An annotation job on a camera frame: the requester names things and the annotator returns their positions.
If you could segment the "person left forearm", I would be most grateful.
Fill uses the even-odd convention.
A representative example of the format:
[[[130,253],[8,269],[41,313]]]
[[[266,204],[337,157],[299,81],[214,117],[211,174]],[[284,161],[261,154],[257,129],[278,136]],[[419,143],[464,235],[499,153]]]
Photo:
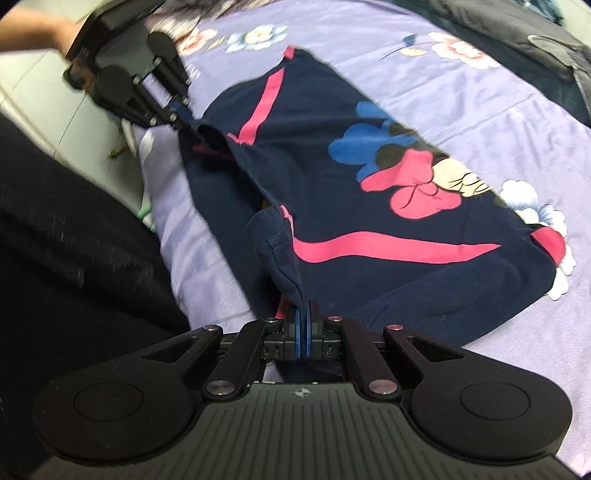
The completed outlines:
[[[81,27],[67,17],[15,6],[0,22],[1,52],[54,50],[66,58]]]

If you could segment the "person left hand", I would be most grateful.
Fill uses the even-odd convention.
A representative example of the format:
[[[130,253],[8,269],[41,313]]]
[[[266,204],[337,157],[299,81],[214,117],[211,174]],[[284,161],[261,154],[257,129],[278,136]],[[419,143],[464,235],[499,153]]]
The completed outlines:
[[[69,66],[63,73],[63,79],[72,89],[90,93],[101,70],[96,63],[96,54],[85,49],[78,52],[69,50],[66,60]]]

